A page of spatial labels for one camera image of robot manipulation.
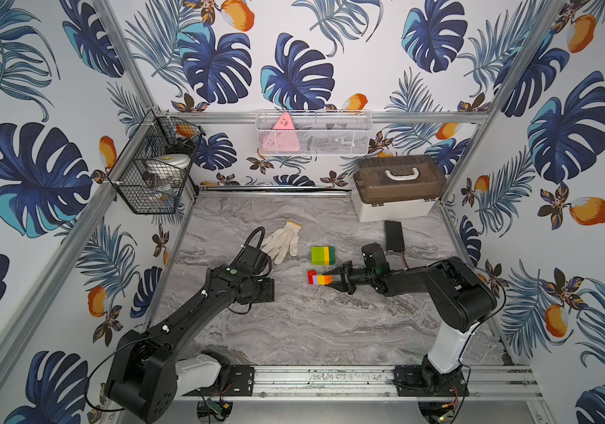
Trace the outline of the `lime green lego brick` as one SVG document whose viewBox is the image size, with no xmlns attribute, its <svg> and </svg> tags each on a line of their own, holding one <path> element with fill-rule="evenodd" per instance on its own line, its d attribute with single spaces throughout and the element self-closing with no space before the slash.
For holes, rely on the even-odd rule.
<svg viewBox="0 0 605 424">
<path fill-rule="evenodd" d="M 310 259 L 314 266 L 322 266 L 327 264 L 326 247 L 311 247 Z"/>
</svg>

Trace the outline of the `yellow long lego brick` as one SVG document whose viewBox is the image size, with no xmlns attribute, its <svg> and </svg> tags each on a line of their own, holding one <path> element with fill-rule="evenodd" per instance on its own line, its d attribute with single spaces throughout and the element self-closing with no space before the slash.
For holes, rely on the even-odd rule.
<svg viewBox="0 0 605 424">
<path fill-rule="evenodd" d="M 329 257 L 329 248 L 330 247 L 324 247 L 323 248 L 323 253 L 324 253 L 324 264 L 325 265 L 331 265 L 334 263 L 330 263 L 330 257 Z"/>
</svg>

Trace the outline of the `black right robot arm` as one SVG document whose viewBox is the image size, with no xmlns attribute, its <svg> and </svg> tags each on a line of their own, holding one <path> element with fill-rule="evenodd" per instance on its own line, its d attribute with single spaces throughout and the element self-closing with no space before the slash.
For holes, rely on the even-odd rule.
<svg viewBox="0 0 605 424">
<path fill-rule="evenodd" d="M 362 285 L 385 297 L 429 294 L 441 323 L 434 346 L 418 367 L 420 386 L 433 391 L 449 385 L 461 372 L 461 357 L 471 336 L 493 315 L 497 307 L 495 295 L 456 256 L 426 266 L 393 270 L 383 248 L 372 243 L 362 248 L 362 259 L 360 268 L 346 261 L 325 272 L 327 285 L 349 295 Z"/>
</svg>

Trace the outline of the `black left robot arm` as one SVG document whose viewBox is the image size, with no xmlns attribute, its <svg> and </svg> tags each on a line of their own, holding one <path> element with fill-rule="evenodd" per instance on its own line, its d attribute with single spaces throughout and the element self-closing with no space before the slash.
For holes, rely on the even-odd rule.
<svg viewBox="0 0 605 424">
<path fill-rule="evenodd" d="M 244 246 L 229 264 L 206 270 L 202 288 L 177 311 L 145 332 L 127 332 L 113 354 L 104 395 L 145 423 L 156 422 L 178 395 L 214 385 L 217 378 L 192 376 L 223 364 L 201 354 L 183 365 L 180 354 L 203 328 L 234 303 L 251 306 L 274 301 L 272 258 Z"/>
</svg>

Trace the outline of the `red lego brick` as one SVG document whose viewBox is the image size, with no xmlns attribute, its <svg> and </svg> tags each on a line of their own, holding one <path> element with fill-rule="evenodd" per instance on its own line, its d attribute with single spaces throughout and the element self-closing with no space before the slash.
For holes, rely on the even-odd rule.
<svg viewBox="0 0 605 424">
<path fill-rule="evenodd" d="M 310 285 L 315 285 L 316 284 L 316 270 L 309 270 L 307 272 L 307 276 L 308 276 L 308 281 Z"/>
</svg>

